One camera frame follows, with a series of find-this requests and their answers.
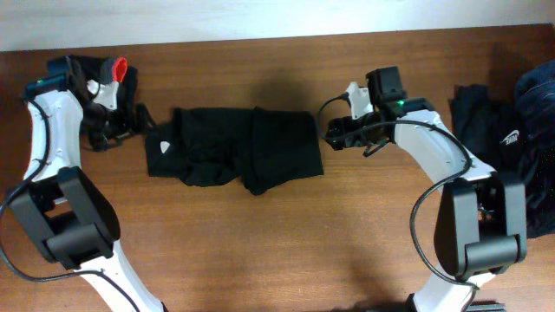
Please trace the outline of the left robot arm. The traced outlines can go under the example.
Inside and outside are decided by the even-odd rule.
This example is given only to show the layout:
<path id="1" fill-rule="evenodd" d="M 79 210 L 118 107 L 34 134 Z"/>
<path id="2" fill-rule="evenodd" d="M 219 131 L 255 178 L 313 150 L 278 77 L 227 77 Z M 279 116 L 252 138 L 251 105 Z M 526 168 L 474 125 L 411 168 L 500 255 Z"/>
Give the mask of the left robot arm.
<path id="1" fill-rule="evenodd" d="M 42 257 L 64 273 L 31 276 L 1 258 L 21 278 L 47 283 L 81 277 L 113 311 L 164 311 L 121 247 L 113 206 L 82 170 L 81 136 L 95 152 L 136 132 L 136 70 L 127 59 L 64 55 L 22 94 L 31 118 L 31 150 L 22 182 L 2 203 Z"/>

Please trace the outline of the black clothes pile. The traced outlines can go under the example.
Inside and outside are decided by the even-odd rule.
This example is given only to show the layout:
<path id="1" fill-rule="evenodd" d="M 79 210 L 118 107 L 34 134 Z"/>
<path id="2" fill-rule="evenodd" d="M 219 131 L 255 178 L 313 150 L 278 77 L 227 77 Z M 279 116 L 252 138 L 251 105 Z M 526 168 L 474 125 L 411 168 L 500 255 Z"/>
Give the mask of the black clothes pile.
<path id="1" fill-rule="evenodd" d="M 513 173 L 524 182 L 527 236 L 552 234 L 554 151 L 529 141 L 514 106 L 492 99 L 485 85 L 457 86 L 449 106 L 459 141 L 497 172 Z"/>

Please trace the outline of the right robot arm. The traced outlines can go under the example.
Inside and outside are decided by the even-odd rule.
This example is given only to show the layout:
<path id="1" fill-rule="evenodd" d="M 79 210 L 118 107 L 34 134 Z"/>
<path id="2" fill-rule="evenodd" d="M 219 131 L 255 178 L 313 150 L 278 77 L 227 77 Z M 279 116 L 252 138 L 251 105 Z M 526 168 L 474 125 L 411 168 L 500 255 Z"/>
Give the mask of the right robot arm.
<path id="1" fill-rule="evenodd" d="M 361 147 L 369 157 L 388 144 L 408 153 L 432 185 L 415 201 L 409 230 L 417 254 L 431 272 L 424 286 L 403 302 L 376 311 L 504 311 L 493 300 L 478 301 L 480 288 L 527 254 L 526 190 L 511 173 L 499 173 L 474 156 L 444 125 L 424 98 L 410 98 L 397 67 L 366 74 L 338 95 L 350 108 L 320 133 L 333 149 Z M 439 192 L 432 264 L 421 248 L 415 221 L 423 202 Z"/>

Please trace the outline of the black t-shirt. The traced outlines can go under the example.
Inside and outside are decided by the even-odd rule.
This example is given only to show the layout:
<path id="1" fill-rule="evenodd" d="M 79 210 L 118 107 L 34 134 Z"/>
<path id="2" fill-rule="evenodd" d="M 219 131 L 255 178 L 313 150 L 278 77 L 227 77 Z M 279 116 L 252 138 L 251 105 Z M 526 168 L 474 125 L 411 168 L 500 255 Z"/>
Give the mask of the black t-shirt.
<path id="1" fill-rule="evenodd" d="M 306 111 L 176 108 L 148 134 L 145 150 L 152 177 L 199 187 L 241 179 L 253 195 L 323 174 L 316 122 Z"/>

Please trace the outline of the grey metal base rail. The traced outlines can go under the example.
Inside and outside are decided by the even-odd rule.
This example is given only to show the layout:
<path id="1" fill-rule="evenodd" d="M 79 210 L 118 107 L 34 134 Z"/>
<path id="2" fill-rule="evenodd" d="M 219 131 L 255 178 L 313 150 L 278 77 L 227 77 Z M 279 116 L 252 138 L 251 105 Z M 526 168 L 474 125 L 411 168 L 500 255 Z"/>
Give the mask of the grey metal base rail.
<path id="1" fill-rule="evenodd" d="M 506 312 L 506 305 L 497 302 L 473 302 L 465 312 Z"/>

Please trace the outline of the black garment red band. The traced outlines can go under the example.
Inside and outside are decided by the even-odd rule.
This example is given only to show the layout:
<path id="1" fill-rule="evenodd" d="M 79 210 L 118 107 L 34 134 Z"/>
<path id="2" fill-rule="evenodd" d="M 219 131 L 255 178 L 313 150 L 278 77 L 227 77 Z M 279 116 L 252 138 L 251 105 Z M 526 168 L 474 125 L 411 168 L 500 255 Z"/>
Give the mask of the black garment red band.
<path id="1" fill-rule="evenodd" d="M 134 127 L 134 97 L 138 85 L 137 69 L 128 64 L 123 56 L 93 57 L 70 55 L 69 60 L 75 71 L 78 99 L 84 111 L 82 132 L 92 141 L 114 140 L 127 135 Z M 87 82 L 95 80 L 100 84 L 112 81 L 120 83 L 117 93 L 118 107 L 109 111 L 93 102 Z"/>

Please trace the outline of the blue denim garment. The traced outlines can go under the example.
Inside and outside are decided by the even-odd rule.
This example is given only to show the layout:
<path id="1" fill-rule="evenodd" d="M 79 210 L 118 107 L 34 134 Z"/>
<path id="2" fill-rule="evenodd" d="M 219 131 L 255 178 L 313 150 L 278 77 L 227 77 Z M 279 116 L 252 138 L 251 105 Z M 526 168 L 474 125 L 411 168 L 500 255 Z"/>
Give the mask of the blue denim garment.
<path id="1" fill-rule="evenodd" d="M 524 73 L 515 86 L 515 107 L 530 138 L 554 132 L 554 60 Z"/>

